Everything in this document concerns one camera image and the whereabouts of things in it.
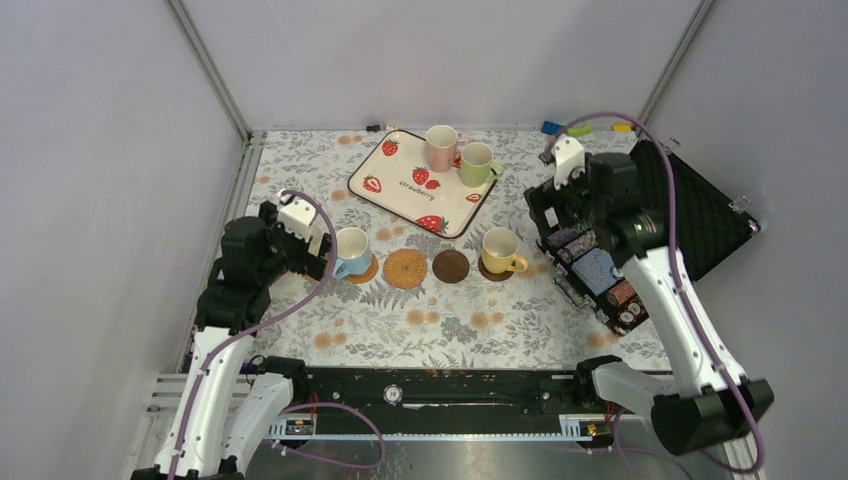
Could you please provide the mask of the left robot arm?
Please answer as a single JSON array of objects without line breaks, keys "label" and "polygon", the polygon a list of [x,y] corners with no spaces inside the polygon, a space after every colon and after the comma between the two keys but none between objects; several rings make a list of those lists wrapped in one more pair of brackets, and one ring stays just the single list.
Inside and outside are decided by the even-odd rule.
[{"label": "left robot arm", "polygon": [[317,280],[290,315],[329,282],[337,238],[322,207],[309,196],[287,190],[258,214],[229,221],[220,255],[197,301],[188,377],[173,423],[153,464],[132,472],[134,479],[242,479],[268,427],[284,408],[309,401],[310,385],[300,360],[269,357],[259,367],[255,390],[228,417],[236,381],[256,333],[280,320],[264,317],[270,287],[285,273]]}]

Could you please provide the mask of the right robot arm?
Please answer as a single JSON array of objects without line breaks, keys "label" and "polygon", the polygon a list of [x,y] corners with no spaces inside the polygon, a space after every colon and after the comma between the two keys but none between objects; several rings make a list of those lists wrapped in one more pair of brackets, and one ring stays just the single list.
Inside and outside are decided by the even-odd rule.
[{"label": "right robot arm", "polygon": [[525,192],[544,239],[556,234],[546,211],[559,218],[584,209],[599,246],[634,287],[648,311],[673,372],[672,382],[638,371],[612,355],[578,363],[573,396],[583,410],[609,402],[645,418],[675,456],[751,436],[755,465],[765,457],[758,422],[774,402],[765,379],[751,379],[712,326],[685,269],[677,241],[672,166],[664,164],[668,211],[643,208],[638,170],[629,155],[551,153],[551,179]]}]

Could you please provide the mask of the green mug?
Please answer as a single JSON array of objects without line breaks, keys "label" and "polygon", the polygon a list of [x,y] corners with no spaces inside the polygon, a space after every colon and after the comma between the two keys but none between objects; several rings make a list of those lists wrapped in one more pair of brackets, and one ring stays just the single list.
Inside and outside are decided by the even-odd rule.
[{"label": "green mug", "polygon": [[494,161],[493,150],[484,143],[467,144],[460,155],[460,179],[469,188],[499,179],[506,167]]}]

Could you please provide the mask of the blue mug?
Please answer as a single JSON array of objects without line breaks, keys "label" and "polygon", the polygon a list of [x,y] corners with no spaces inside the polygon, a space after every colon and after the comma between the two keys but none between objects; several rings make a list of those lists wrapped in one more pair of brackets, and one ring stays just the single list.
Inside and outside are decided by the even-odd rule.
[{"label": "blue mug", "polygon": [[371,266],[373,256],[366,232],[357,227],[345,227],[336,232],[336,240],[334,278],[364,275]]}]

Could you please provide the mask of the yellow mug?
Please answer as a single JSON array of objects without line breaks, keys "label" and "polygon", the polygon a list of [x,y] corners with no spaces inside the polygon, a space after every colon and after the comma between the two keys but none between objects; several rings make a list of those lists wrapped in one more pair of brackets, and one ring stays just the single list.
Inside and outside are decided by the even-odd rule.
[{"label": "yellow mug", "polygon": [[518,253],[520,241],[515,232],[505,227],[492,228],[482,240],[482,257],[486,268],[493,273],[524,272],[528,260]]}]

